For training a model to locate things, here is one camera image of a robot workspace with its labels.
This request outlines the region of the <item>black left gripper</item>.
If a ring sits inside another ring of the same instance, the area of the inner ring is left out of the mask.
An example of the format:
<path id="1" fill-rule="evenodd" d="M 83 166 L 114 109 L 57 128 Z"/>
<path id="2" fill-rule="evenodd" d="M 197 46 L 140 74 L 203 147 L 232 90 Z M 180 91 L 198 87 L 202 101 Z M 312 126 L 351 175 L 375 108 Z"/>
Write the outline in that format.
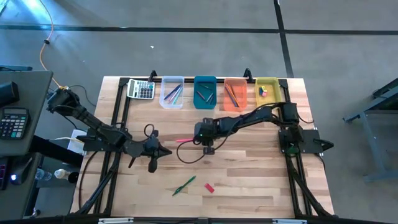
<path id="1" fill-rule="evenodd" d="M 159 140 L 155 137 L 151 137 L 144 142 L 135 142 L 133 140 L 126 141 L 126 154 L 131 157 L 151 156 L 158 149 Z M 169 156 L 172 154 L 170 149 L 160 146 L 159 150 L 162 151 L 159 157 Z"/>

